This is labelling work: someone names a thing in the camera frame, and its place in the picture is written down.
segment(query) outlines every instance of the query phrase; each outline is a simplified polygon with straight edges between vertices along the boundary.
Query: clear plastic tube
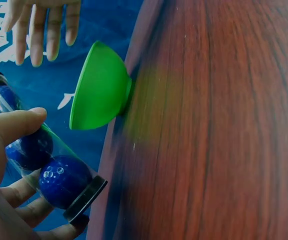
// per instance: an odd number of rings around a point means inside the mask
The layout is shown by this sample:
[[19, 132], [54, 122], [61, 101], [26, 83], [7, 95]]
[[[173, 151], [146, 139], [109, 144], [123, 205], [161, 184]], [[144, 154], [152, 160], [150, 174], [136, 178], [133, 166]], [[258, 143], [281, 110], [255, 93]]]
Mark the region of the clear plastic tube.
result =
[[[0, 73], [0, 113], [27, 110]], [[72, 222], [91, 205], [107, 181], [43, 124], [5, 148], [8, 161], [54, 208]]]

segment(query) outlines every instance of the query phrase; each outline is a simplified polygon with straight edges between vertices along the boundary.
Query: green suction cup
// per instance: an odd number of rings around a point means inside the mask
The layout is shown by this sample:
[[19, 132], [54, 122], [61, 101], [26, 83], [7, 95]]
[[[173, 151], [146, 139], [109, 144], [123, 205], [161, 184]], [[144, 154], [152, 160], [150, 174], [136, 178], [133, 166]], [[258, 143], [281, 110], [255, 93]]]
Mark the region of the green suction cup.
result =
[[78, 79], [70, 129], [89, 130], [109, 123], [124, 110], [131, 86], [123, 60], [108, 46], [95, 42]]

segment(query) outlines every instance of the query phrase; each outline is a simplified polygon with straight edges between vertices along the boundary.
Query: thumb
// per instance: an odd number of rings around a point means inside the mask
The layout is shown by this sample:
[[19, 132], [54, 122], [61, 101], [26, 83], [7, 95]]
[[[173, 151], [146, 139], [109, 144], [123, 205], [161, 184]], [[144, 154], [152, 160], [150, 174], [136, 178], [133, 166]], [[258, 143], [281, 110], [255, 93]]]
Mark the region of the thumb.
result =
[[4, 17], [4, 31], [9, 32], [14, 27], [22, 14], [24, 4], [25, 0], [7, 0], [8, 10]]
[[0, 113], [0, 137], [4, 146], [35, 133], [45, 121], [46, 116], [46, 110], [41, 107], [29, 111], [16, 110]]

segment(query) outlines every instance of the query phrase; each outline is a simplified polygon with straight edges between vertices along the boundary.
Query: golf ball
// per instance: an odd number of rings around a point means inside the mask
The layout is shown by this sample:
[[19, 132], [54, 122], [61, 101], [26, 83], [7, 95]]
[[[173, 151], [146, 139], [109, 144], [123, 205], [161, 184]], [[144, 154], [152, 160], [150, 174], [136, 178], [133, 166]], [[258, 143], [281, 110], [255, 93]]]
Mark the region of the golf ball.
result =
[[0, 86], [0, 113], [22, 109], [19, 97], [7, 86]]
[[39, 189], [52, 206], [67, 209], [91, 181], [91, 172], [83, 161], [58, 155], [40, 171]]
[[5, 148], [9, 160], [13, 160], [22, 169], [34, 171], [47, 164], [53, 152], [53, 139], [44, 128], [21, 137]]

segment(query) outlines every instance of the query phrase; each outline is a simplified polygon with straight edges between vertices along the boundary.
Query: wooden surface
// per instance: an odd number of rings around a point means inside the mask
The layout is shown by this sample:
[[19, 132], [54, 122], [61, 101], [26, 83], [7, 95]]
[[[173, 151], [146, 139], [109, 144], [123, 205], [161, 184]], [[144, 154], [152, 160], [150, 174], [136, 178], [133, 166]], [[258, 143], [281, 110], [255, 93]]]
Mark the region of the wooden surface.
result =
[[288, 0], [165, 2], [88, 239], [288, 240]]

